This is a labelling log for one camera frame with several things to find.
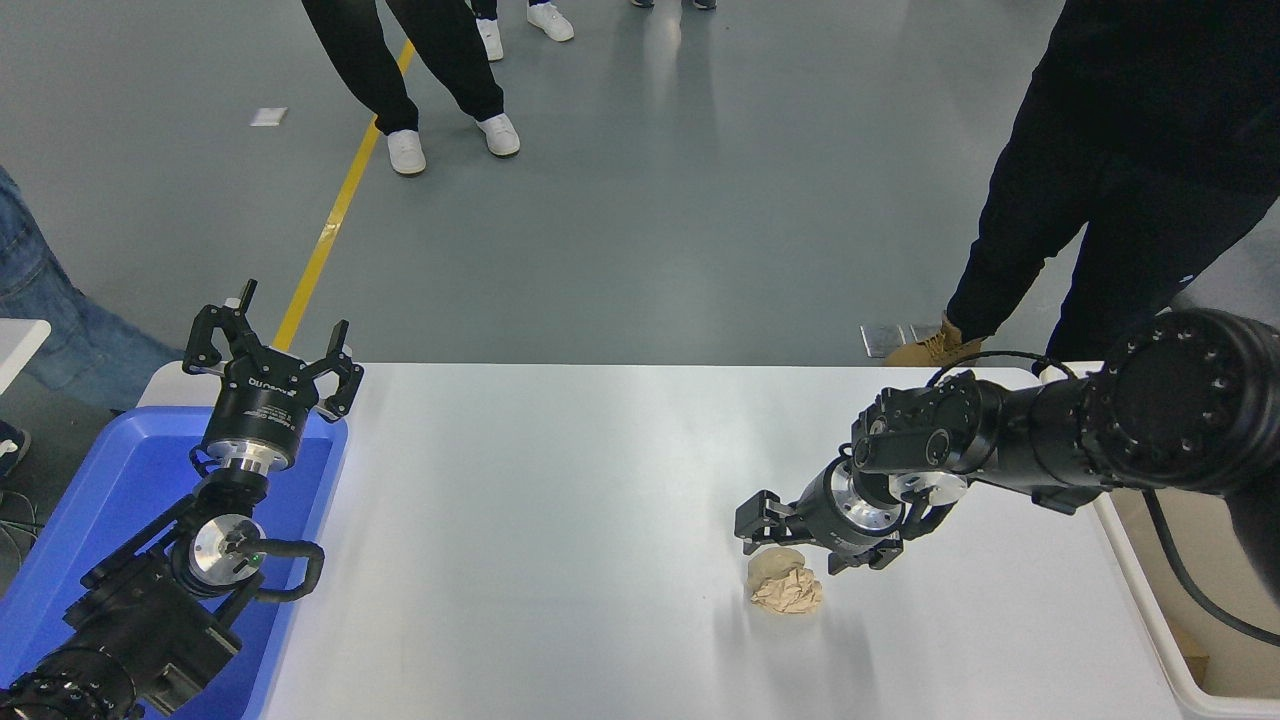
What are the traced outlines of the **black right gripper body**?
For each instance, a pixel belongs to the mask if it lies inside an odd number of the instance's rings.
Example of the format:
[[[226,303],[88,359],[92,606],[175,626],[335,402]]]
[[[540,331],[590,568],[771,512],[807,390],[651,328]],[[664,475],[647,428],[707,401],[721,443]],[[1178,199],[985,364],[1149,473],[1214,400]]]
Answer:
[[[818,544],[861,552],[888,537],[888,477],[833,460],[804,489],[795,511]]]

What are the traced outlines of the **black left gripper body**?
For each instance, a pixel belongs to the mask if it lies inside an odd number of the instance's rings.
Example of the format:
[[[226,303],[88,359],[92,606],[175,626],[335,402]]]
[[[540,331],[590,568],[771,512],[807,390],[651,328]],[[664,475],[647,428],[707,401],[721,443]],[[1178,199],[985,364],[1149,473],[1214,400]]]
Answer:
[[[306,361],[274,350],[264,359],[246,354],[230,360],[204,436],[204,452],[225,457],[233,443],[250,442],[271,448],[279,457],[296,456],[317,402],[314,377],[305,368]]]

